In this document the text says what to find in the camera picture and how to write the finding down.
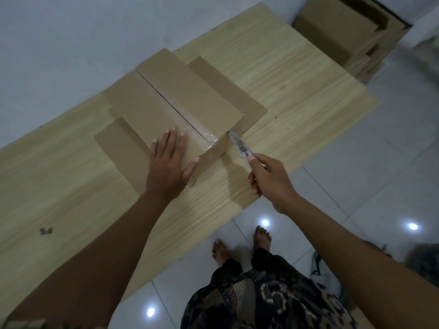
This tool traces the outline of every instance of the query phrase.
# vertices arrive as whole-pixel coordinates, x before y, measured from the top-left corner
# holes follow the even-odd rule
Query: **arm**
[[[199,158],[181,171],[186,137],[166,132],[151,146],[146,192],[78,254],[44,280],[8,320],[46,319],[73,326],[107,327],[139,262],[149,233],[178,197]]]
[[[376,328],[437,327],[438,288],[300,197],[282,162],[255,156],[249,158],[253,193],[291,218]]]

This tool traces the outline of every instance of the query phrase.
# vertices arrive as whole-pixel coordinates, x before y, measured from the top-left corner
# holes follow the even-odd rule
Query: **wood grain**
[[[244,140],[289,172],[378,104],[264,4],[174,53],[186,63],[201,55],[268,109]],[[116,117],[98,94],[0,150],[0,317],[135,201],[93,139]],[[166,209],[125,297],[255,200],[247,174],[232,148]]]

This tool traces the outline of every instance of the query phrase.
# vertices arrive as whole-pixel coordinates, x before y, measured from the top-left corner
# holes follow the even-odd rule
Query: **person's left foot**
[[[215,259],[215,261],[217,261],[220,267],[222,267],[224,262],[226,262],[229,258],[231,258],[229,250],[227,249],[226,245],[222,243],[220,239],[217,239],[213,243],[212,256]]]

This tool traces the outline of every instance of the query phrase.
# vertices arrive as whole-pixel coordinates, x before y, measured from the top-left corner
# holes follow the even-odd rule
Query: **stacked cardboard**
[[[240,136],[266,113],[205,60],[186,66],[167,49],[102,94],[120,118],[95,140],[138,193],[145,191],[150,145],[166,130],[187,135],[182,168],[200,157],[191,186],[232,145],[227,132]]]
[[[293,26],[363,83],[411,28],[375,0],[308,0]]]

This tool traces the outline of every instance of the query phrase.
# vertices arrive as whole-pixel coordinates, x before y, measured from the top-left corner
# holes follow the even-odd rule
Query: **black pants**
[[[299,278],[302,276],[287,260],[280,255],[273,255],[263,248],[258,248],[252,257],[252,267],[257,271],[265,271],[268,274],[279,275],[285,278]],[[211,284],[221,285],[229,278],[237,277],[242,273],[241,264],[229,258],[222,267],[215,270],[210,280]]]

